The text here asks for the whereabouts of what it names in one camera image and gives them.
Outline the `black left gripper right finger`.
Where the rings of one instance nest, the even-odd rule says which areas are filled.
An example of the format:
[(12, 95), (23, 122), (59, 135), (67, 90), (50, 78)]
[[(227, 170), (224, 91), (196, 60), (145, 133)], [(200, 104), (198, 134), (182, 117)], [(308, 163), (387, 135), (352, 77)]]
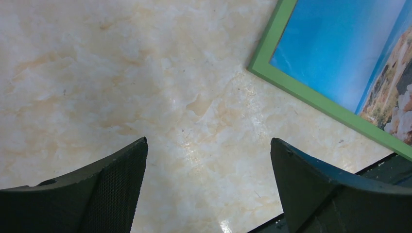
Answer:
[(411, 188), (347, 172), (279, 138), (270, 155), (291, 233), (411, 232)]

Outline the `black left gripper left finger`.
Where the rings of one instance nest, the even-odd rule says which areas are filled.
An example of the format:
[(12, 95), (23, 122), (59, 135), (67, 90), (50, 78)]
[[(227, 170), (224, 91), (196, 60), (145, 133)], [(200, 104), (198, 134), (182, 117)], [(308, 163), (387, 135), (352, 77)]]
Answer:
[(3, 233), (128, 233), (148, 156), (145, 137), (36, 186), (0, 192)]

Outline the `green wooden picture frame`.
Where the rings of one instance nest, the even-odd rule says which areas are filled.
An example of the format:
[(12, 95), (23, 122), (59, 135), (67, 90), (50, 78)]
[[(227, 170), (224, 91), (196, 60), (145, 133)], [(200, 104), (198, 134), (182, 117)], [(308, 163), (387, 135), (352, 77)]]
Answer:
[(247, 66), (247, 70), (345, 126), (393, 152), (411, 159), (411, 146), (380, 130), (372, 123), (368, 123), (365, 119), (362, 119), (360, 116), (340, 106), (330, 98), (309, 87), (309, 85), (304, 84), (270, 63), (297, 4), (296, 0), (279, 0), (277, 2)]

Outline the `beach landscape photo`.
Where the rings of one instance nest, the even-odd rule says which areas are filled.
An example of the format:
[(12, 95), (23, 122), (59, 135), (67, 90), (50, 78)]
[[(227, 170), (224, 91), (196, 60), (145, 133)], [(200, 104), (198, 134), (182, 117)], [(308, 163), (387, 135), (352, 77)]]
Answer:
[(412, 3), (299, 0), (271, 65), (412, 143)]

